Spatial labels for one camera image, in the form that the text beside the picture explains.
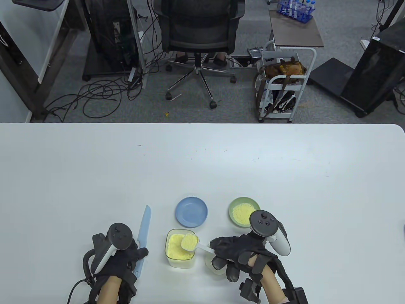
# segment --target white scoop handle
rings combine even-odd
[[[200,243],[197,244],[197,248],[200,248],[202,250],[205,250],[206,252],[215,254],[215,251],[212,248],[209,248],[208,246],[202,245]]]

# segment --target blue plate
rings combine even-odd
[[[208,216],[208,208],[202,199],[198,197],[186,197],[176,207],[176,219],[186,228],[195,228],[205,222]]]

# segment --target blue rack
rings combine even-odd
[[[300,0],[279,0],[277,4],[277,12],[303,23],[312,19],[314,10],[310,5],[301,3]]]

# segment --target green bowl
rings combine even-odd
[[[252,200],[250,197],[238,197],[237,199],[234,199],[232,201],[232,203],[230,203],[229,205],[229,217],[232,220],[232,222],[234,222],[234,224],[236,226],[242,227],[242,228],[249,228],[250,224],[247,225],[243,225],[241,223],[238,223],[232,214],[233,208],[235,208],[236,206],[243,204],[243,203],[248,203],[248,204],[252,204],[253,207],[255,208],[255,210],[260,210],[259,204],[256,203],[254,200]]]

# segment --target measuring scoop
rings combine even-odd
[[[208,246],[201,245],[198,236],[192,233],[188,233],[183,237],[180,246],[186,251],[194,251],[196,248],[200,248],[206,252],[215,254],[213,249],[209,248]]]

